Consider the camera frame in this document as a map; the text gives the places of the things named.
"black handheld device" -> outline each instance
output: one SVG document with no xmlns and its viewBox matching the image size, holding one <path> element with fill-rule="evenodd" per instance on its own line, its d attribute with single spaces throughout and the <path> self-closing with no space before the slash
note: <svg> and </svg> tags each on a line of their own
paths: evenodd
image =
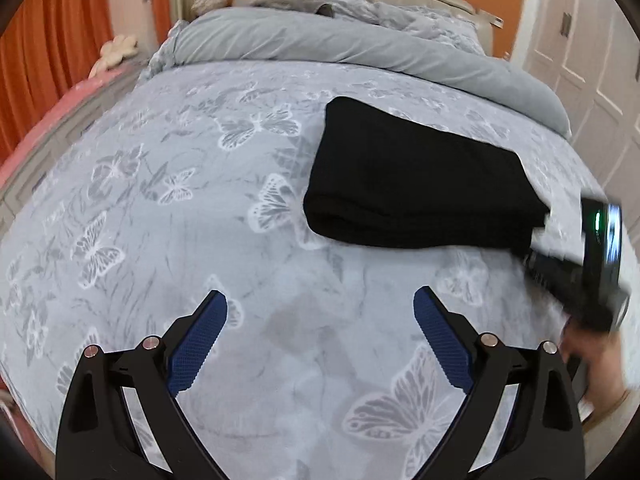
<svg viewBox="0 0 640 480">
<path fill-rule="evenodd" d="M 530 250 L 524 260 L 527 274 L 562 304 L 580 327 L 594 332 L 617 330 L 626 314 L 629 294 L 620 287 L 622 209 L 620 204 L 583 196 L 582 263 Z M 588 369 L 572 356 L 567 364 L 574 395 L 587 391 Z"/>
</svg>

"hand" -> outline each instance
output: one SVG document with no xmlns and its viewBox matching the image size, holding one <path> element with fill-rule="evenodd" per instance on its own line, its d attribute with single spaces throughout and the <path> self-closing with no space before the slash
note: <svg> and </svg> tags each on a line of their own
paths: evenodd
<svg viewBox="0 0 640 480">
<path fill-rule="evenodd" d="M 560 353 L 565 362 L 573 354 L 589 365 L 589 388 L 584 398 L 593 405 L 594 417 L 607 413 L 625 395 L 620 332 L 584 330 L 570 319 L 562 330 Z"/>
</svg>

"blue gripper pad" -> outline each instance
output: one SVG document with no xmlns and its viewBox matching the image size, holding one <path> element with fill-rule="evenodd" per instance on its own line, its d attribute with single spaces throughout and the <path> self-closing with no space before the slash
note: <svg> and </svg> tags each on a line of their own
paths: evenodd
<svg viewBox="0 0 640 480">
<path fill-rule="evenodd" d="M 468 394 L 474 385 L 470 371 L 471 356 L 436 301 L 437 298 L 433 297 L 427 287 L 420 288 L 414 295 L 415 320 L 436 354 L 449 383 Z"/>
<path fill-rule="evenodd" d="M 217 293 L 169 358 L 166 386 L 172 397 L 193 384 L 226 322 L 226 298 Z"/>
</svg>

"bedspread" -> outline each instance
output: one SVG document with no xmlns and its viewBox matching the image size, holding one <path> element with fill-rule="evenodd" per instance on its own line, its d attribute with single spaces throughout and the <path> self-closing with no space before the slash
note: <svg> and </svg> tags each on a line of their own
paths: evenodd
<svg viewBox="0 0 640 480">
<path fill-rule="evenodd" d="M 367 12 L 361 9 L 354 15 L 365 19 Z M 562 136 L 571 135 L 566 111 L 551 88 L 503 59 L 462 52 L 402 30 L 288 10 L 228 7 L 193 23 L 177 22 L 140 81 L 174 66 L 238 59 L 321 61 L 391 70 L 489 99 Z"/>
<path fill-rule="evenodd" d="M 133 348 L 211 289 L 226 295 L 228 321 L 177 400 L 232 479 L 412 477 L 463 399 L 415 322 L 423 285 L 507 344 L 558 340 L 558 305 L 506 252 L 365 248 L 309 230 L 302 197 L 337 95 L 516 151 L 552 207 L 536 245 L 581 256 L 580 192 L 600 189 L 562 137 L 517 112 L 348 64 L 160 73 L 63 156 L 0 246 L 0 370 L 49 446 L 82 348 Z M 638 274 L 625 234 L 625 371 L 636 384 Z M 513 397 L 508 388 L 477 465 L 496 449 Z"/>
</svg>

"black folded towel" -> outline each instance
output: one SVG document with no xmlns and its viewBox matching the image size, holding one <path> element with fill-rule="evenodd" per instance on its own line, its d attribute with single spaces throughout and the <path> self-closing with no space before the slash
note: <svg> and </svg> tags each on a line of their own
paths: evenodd
<svg viewBox="0 0 640 480">
<path fill-rule="evenodd" d="M 313 231 L 351 244 L 516 254 L 549 213 L 514 152 L 348 97 L 326 106 L 304 210 Z"/>
</svg>

